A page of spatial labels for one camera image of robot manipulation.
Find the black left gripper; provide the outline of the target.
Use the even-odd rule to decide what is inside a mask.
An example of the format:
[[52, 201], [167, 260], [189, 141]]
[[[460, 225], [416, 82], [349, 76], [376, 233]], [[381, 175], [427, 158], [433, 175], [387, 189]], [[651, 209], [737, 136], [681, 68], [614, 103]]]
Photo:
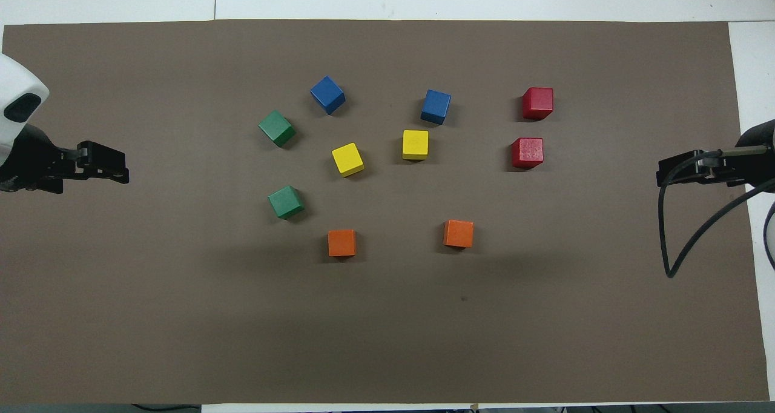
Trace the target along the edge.
[[12, 145], [1, 167], [1, 190], [64, 192], [64, 179], [72, 179], [76, 161], [80, 179], [108, 179], [130, 183], [125, 153], [86, 140], [77, 149], [60, 148], [39, 128], [27, 124]]

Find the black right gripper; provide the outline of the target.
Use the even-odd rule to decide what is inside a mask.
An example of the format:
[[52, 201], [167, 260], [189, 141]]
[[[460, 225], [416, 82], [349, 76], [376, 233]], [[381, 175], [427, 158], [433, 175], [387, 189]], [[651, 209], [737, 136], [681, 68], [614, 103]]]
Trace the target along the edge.
[[[731, 173], [734, 170], [745, 184], [758, 187], [774, 178], [773, 131], [774, 120], [758, 124], [747, 129], [735, 145], [737, 148], [767, 147], [767, 152], [763, 154], [725, 158], [721, 149], [693, 149], [662, 159], [658, 162], [657, 187], [684, 183], [728, 183], [729, 178], [715, 175], [712, 170], [717, 173]], [[689, 165], [669, 179], [673, 169], [684, 162]]]

